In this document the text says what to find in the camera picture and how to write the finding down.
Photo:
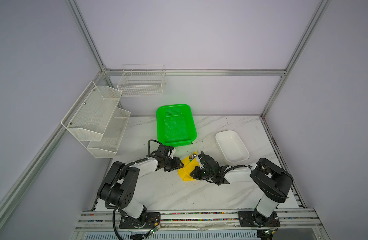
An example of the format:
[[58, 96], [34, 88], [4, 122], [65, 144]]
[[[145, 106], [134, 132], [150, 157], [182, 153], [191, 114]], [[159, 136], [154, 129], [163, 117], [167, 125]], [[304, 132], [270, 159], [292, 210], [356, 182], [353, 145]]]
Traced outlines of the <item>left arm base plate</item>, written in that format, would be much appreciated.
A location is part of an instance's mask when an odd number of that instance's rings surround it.
[[138, 219], [121, 217], [119, 229], [152, 229], [161, 221], [161, 213], [146, 212]]

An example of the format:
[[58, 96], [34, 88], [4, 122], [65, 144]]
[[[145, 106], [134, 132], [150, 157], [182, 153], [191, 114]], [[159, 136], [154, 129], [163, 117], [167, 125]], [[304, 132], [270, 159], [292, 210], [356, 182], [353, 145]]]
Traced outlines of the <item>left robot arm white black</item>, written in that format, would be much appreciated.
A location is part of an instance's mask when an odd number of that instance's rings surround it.
[[117, 161], [111, 165], [97, 192], [106, 209], [125, 217], [141, 218], [146, 207], [134, 199], [138, 179], [158, 170], [172, 172], [185, 166], [180, 158], [174, 156], [173, 146], [149, 140], [147, 150], [143, 159], [128, 164]]

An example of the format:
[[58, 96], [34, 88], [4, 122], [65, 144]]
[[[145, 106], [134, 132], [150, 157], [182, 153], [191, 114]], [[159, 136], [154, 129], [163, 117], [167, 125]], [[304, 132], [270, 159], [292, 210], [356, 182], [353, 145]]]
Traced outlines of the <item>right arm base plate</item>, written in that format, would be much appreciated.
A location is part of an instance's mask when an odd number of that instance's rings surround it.
[[261, 215], [256, 210], [239, 211], [238, 219], [241, 227], [276, 228], [280, 226], [279, 218], [275, 211], [273, 211], [269, 217]]

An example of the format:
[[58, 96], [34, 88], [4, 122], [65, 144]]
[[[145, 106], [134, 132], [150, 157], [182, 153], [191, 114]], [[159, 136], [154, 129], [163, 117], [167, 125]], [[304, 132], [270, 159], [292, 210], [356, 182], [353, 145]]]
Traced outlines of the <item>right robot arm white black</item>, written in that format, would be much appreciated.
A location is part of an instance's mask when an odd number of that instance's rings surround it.
[[218, 186], [245, 182], [254, 183], [259, 187], [264, 195], [255, 207], [256, 219], [269, 219], [276, 207], [288, 198], [294, 181], [292, 175], [266, 158], [260, 158], [254, 166], [220, 166], [204, 152], [201, 152], [199, 157], [200, 165], [190, 172], [193, 179]]

